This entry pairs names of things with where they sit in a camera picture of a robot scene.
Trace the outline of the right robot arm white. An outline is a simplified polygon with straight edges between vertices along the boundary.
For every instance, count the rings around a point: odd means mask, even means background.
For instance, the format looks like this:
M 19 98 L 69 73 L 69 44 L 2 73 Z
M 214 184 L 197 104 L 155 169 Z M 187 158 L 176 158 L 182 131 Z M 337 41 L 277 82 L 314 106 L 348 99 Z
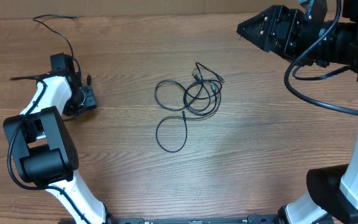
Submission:
M 236 29 L 248 61 L 272 80 L 253 80 L 261 113 L 278 129 L 271 145 L 295 180 L 277 223 L 358 223 L 358 2 L 339 1 L 332 19 L 319 4 L 270 6 Z

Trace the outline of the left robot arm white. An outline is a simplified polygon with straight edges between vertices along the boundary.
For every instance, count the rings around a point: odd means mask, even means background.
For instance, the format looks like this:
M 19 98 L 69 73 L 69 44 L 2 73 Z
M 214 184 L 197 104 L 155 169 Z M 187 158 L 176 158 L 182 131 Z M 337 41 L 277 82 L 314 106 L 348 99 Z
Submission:
M 76 146 L 62 118 L 95 109 L 93 89 L 82 84 L 80 66 L 71 55 L 51 55 L 50 62 L 51 71 L 30 77 L 37 91 L 28 106 L 3 122 L 9 175 L 23 189 L 53 195 L 72 223 L 114 223 L 78 171 Z

